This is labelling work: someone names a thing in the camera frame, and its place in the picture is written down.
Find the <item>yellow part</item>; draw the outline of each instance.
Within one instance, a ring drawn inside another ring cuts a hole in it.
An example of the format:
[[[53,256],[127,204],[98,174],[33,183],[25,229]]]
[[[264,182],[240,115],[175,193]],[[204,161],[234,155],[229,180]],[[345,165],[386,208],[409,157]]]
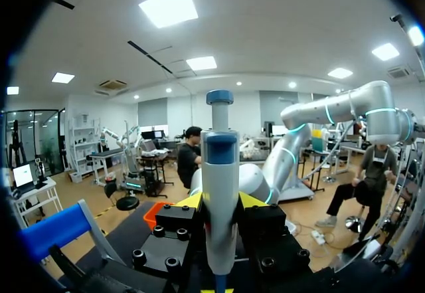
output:
[[[259,207],[267,207],[268,204],[264,203],[254,197],[251,197],[250,195],[247,195],[246,193],[240,192],[240,199],[242,200],[242,204],[244,205],[244,208],[250,208],[255,205]],[[202,192],[197,193],[196,195],[193,195],[192,197],[186,198],[176,204],[174,206],[176,207],[182,207],[183,205],[187,205],[188,207],[199,209],[199,204],[201,203],[201,197]]]
[[[227,288],[226,293],[233,293],[233,288]],[[215,293],[215,290],[201,290],[201,293]]]
[[[311,136],[314,138],[321,138],[321,129],[313,129]]]
[[[190,208],[195,208],[196,210],[198,210],[199,204],[201,203],[201,196],[202,196],[202,192],[198,192],[196,195],[193,195],[192,197],[186,198],[174,204],[174,206],[182,207],[183,205],[186,205]]]
[[[251,197],[250,195],[247,195],[246,193],[239,191],[240,199],[242,200],[242,204],[244,205],[244,208],[251,208],[255,205],[259,207],[267,207],[268,204],[264,203],[263,201],[260,201],[258,199],[255,199],[254,197]]]

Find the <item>ceiling light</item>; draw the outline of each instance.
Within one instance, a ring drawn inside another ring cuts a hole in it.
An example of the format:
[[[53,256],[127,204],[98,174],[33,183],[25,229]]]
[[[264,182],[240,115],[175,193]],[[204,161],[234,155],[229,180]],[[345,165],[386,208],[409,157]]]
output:
[[[419,46],[424,42],[424,35],[422,34],[421,30],[417,26],[409,29],[409,31],[407,32],[407,35],[409,35],[413,46]]]
[[[198,18],[192,0],[147,0],[139,7],[159,29]]]
[[[328,76],[343,79],[345,77],[351,76],[353,72],[351,70],[345,69],[345,68],[337,68],[332,70]]]
[[[7,94],[19,95],[19,87],[18,86],[7,87]]]
[[[388,60],[398,56],[400,53],[394,46],[392,46],[390,43],[387,43],[378,47],[377,49],[372,50],[372,54],[381,60]]]
[[[186,60],[186,63],[192,68],[192,70],[204,70],[217,68],[215,59],[212,56],[198,57]]]
[[[63,74],[61,72],[57,72],[54,75],[52,82],[60,82],[61,84],[68,84],[74,77],[75,75],[69,75],[69,74]]]

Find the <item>sneaker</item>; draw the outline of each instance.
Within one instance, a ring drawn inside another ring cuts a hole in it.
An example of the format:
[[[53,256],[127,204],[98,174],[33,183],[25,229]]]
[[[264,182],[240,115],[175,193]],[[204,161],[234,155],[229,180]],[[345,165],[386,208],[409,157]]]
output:
[[[325,220],[319,220],[315,223],[316,227],[333,228],[337,224],[337,217],[329,216]]]

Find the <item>power strip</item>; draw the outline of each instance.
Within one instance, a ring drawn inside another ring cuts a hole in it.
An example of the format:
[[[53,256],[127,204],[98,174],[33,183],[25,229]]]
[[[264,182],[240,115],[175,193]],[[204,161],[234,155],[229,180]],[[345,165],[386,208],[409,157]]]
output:
[[[326,243],[325,236],[317,230],[312,230],[311,236],[318,245],[324,245]]]

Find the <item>person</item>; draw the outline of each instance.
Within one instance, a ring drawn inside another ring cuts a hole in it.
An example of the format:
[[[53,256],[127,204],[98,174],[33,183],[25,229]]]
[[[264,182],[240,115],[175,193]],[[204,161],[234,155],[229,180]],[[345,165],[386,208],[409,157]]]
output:
[[[361,180],[363,170],[366,171],[365,178]],[[334,227],[337,224],[338,210],[343,201],[355,197],[369,207],[369,213],[359,235],[359,241],[363,240],[381,215],[386,183],[387,181],[395,183],[396,172],[396,156],[387,145],[369,146],[352,182],[338,186],[327,210],[329,217],[316,222],[315,225],[317,227]]]
[[[201,164],[200,127],[189,127],[185,132],[186,143],[179,148],[177,154],[177,173],[185,188],[191,188],[192,176]]]

